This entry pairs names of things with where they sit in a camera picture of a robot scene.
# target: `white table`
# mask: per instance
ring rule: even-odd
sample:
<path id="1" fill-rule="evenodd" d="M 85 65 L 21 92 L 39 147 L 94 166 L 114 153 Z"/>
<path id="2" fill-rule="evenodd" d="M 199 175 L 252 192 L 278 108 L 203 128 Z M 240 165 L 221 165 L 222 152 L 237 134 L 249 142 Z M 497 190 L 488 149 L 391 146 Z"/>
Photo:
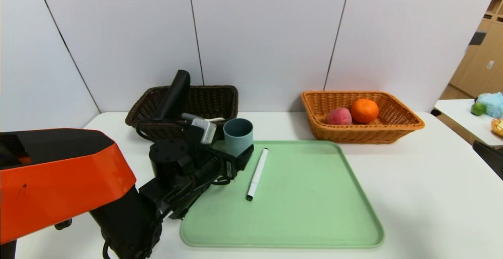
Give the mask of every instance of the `white table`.
<path id="1" fill-rule="evenodd" d="M 439 100 L 435 108 L 449 116 L 453 121 L 471 132 L 489 146 L 503 146 L 503 139 L 491 132 L 493 118 L 487 114 L 475 116 L 471 114 L 473 99 Z"/>
<path id="2" fill-rule="evenodd" d="M 391 145 L 341 145 L 386 234 L 368 250 L 191 248 L 179 220 L 165 220 L 152 259 L 501 259 L 503 182 L 472 150 L 430 114 L 423 130 Z M 305 113 L 243 112 L 257 140 L 314 139 Z M 136 187 L 153 178 L 148 141 L 124 124 L 126 113 L 100 114 L 87 129 L 119 145 Z M 89 213 L 71 227 L 46 228 L 18 240 L 17 259 L 99 259 L 103 239 Z"/>

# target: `basket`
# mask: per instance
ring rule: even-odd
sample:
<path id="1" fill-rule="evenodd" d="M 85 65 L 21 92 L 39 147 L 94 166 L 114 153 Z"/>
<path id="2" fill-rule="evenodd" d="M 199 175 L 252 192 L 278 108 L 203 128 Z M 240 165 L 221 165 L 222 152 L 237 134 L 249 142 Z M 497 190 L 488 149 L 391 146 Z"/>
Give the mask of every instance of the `basket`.
<path id="1" fill-rule="evenodd" d="M 147 90 L 129 111 L 126 124 L 136 128 L 138 121 L 151 118 L 168 90 L 169 86 Z M 237 89 L 233 86 L 191 86 L 183 112 L 205 119 L 224 118 L 225 121 L 215 122 L 216 134 L 223 139 L 224 123 L 237 116 L 237 96 Z M 182 129 L 170 123 L 140 123 L 140 130 L 155 140 L 185 138 Z"/>
<path id="2" fill-rule="evenodd" d="M 338 107 L 350 108 L 365 98 L 379 106 L 379 117 L 368 125 L 328 125 L 327 114 Z M 422 129 L 424 122 L 395 96 L 379 91 L 307 91 L 302 102 L 317 139 L 336 143 L 389 144 Z"/>

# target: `wooden cabinet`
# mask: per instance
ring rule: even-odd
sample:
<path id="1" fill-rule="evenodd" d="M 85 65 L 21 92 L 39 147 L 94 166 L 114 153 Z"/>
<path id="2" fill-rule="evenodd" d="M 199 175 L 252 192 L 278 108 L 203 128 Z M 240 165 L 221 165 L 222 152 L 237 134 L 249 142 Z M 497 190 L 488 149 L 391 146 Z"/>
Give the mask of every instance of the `wooden cabinet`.
<path id="1" fill-rule="evenodd" d="M 471 96 L 494 93 L 503 87 L 503 24 L 483 20 L 479 29 L 487 30 L 480 46 L 471 46 L 451 84 Z"/>

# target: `yellow bowl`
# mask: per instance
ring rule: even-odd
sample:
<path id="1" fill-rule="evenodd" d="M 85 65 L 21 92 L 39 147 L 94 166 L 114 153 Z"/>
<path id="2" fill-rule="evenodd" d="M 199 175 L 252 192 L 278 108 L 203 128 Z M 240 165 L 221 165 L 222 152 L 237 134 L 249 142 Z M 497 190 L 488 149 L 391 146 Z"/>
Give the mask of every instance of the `yellow bowl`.
<path id="1" fill-rule="evenodd" d="M 491 121 L 492 132 L 503 138 L 503 119 L 493 119 Z"/>

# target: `white side table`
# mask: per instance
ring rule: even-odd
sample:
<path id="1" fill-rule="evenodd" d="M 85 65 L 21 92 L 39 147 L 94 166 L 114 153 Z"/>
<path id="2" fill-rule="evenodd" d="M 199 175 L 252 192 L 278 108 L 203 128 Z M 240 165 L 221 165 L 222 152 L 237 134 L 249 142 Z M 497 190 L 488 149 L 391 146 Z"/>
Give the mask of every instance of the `white side table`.
<path id="1" fill-rule="evenodd" d="M 471 132 L 489 146 L 503 146 L 503 139 L 491 132 L 492 117 L 483 114 L 475 116 L 470 110 L 473 99 L 439 100 L 435 108 Z"/>

